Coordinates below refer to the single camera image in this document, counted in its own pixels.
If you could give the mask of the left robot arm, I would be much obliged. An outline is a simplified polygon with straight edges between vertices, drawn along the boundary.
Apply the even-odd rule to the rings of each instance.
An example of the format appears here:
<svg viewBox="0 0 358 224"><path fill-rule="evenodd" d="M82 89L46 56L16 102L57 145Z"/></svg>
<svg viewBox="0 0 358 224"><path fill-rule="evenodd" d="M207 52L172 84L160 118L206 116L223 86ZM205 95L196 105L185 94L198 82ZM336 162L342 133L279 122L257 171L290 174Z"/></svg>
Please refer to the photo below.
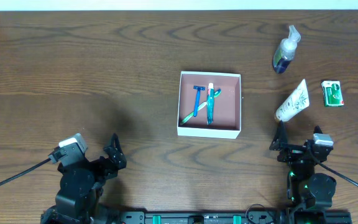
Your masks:
<svg viewBox="0 0 358 224"><path fill-rule="evenodd" d="M103 147L108 155L89 161L88 145L77 133L58 143L48 158L59 163L62 174L55 205L40 217L41 223L119 223L120 214L99 203L106 181L117 177L127 165L117 134Z"/></svg>

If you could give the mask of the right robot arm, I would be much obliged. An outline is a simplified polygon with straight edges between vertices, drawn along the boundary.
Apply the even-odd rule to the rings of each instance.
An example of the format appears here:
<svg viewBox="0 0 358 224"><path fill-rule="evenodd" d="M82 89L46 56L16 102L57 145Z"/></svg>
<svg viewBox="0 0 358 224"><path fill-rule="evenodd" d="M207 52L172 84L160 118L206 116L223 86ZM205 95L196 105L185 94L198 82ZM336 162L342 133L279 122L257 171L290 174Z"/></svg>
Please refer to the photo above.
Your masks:
<svg viewBox="0 0 358 224"><path fill-rule="evenodd" d="M282 212L282 223L325 222L324 211L333 204L336 191L335 178L315 172L315 166L327 160L334 141L319 126L314 128L313 138L302 145L290 144L284 122L279 122L271 151L278 151L277 161L289 167L287 197L292 205Z"/></svg>

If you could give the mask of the blue disposable razor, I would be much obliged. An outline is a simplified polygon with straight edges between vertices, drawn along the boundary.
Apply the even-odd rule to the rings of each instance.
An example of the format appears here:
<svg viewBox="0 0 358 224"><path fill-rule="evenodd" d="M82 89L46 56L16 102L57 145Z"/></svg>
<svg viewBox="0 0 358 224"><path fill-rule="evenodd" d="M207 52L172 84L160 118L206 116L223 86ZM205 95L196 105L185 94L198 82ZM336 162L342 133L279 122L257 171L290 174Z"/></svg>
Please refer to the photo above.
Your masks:
<svg viewBox="0 0 358 224"><path fill-rule="evenodd" d="M205 90L205 87L195 85L193 88L196 90L196 98L195 98L195 106L194 106L194 110L193 110L193 116L197 117L197 115L198 115L198 107L200 105L201 92Z"/></svg>

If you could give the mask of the green Dettol soap box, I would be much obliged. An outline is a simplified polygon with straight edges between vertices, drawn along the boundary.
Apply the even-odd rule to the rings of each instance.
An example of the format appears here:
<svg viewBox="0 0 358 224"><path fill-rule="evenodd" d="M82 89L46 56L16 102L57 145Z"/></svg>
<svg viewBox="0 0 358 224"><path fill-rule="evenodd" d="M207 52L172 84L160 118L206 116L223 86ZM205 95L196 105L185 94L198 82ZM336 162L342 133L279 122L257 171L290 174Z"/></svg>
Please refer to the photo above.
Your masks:
<svg viewBox="0 0 358 224"><path fill-rule="evenodd" d="M340 81L325 80L321 83L325 107L344 106Z"/></svg>

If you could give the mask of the Colgate toothpaste tube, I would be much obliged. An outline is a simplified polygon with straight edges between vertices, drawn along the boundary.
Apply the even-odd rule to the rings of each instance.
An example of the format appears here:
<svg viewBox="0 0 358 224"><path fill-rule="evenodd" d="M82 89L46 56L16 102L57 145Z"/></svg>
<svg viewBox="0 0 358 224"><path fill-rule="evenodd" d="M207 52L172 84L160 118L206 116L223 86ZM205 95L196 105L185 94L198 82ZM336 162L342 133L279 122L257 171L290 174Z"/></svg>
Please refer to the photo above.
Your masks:
<svg viewBox="0 0 358 224"><path fill-rule="evenodd" d="M207 124L213 123L213 110L214 110L214 83L208 84L208 97L207 97Z"/></svg>

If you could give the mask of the green white toothbrush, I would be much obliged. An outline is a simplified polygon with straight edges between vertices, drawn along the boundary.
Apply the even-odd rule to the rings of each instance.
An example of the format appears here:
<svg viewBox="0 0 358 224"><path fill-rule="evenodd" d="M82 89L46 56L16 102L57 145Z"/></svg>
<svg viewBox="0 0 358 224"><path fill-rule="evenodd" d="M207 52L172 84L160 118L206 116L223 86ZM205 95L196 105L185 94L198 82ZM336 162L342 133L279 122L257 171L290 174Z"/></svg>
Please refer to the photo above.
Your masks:
<svg viewBox="0 0 358 224"><path fill-rule="evenodd" d="M219 95L221 94L221 89L218 89L214 92L214 97L217 98ZM207 101L202 102L199 106L198 106L198 111L200 111L201 109L203 109L205 106L207 106ZM184 125L188 120L190 120L193 117L193 112L191 112L190 114L188 114L186 117L184 117L181 121L180 121L180 126Z"/></svg>

